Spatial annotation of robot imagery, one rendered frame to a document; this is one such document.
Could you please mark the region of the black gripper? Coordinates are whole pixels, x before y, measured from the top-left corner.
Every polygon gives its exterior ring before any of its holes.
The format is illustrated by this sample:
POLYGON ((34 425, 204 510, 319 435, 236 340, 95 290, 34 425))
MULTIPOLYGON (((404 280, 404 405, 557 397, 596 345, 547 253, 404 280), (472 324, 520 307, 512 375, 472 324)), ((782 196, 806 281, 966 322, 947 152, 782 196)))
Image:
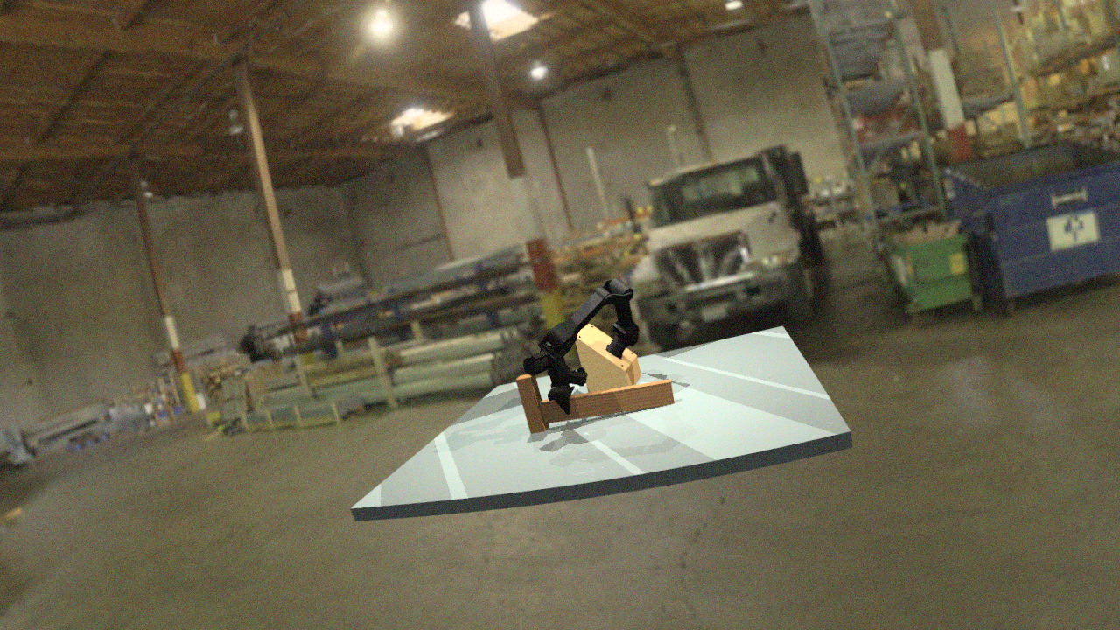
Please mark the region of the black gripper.
POLYGON ((571 397, 575 387, 571 387, 570 383, 568 387, 564 387, 564 370, 567 370, 567 367, 568 364, 548 368, 547 374, 549 376, 549 381, 552 383, 550 385, 552 389, 549 390, 548 398, 549 400, 556 400, 563 408, 564 414, 570 415, 571 399, 569 397, 571 397))

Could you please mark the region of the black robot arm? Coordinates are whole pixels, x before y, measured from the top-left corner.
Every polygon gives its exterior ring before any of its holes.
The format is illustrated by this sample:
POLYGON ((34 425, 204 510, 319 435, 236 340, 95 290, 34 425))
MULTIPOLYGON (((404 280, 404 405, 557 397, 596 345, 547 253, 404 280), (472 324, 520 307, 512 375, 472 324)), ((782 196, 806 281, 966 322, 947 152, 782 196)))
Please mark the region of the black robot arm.
MULTIPOLYGON (((556 328, 549 330, 545 339, 542 339, 536 344, 538 348, 541 348, 540 353, 528 356, 523 362, 528 376, 542 374, 548 368, 563 365, 564 354, 571 350, 578 339, 578 333, 584 330, 585 324, 589 319, 592 319, 592 316, 597 312, 603 311, 605 305, 610 304, 615 305, 619 319, 616 319, 612 328, 612 333, 615 333, 616 336, 612 340, 612 345, 609 346, 608 344, 605 350, 613 356, 620 359, 625 350, 628 346, 635 346, 637 340, 640 340, 640 327, 634 323, 631 311, 632 297, 633 290, 629 284, 620 282, 618 276, 605 280, 603 286, 592 291, 591 298, 585 302, 584 306, 579 311, 576 311, 571 318, 564 319, 563 323, 557 324, 556 328), (547 346, 547 342, 551 346, 547 346)), ((578 368, 577 371, 571 371, 571 368, 567 367, 567 370, 564 370, 563 374, 564 387, 568 387, 569 383, 585 385, 587 374, 584 367, 578 368)))

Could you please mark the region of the wooden post with slot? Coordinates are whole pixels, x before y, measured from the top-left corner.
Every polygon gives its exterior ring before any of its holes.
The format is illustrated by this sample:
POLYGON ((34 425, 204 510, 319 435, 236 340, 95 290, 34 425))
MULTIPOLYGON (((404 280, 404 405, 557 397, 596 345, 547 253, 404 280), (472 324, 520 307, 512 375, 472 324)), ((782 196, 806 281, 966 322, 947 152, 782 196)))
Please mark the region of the wooden post with slot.
POLYGON ((544 421, 543 406, 539 404, 543 401, 543 398, 536 387, 536 376, 519 376, 519 379, 515 379, 515 381, 521 398, 521 407, 525 415, 528 415, 529 433, 543 433, 549 427, 549 424, 544 421))

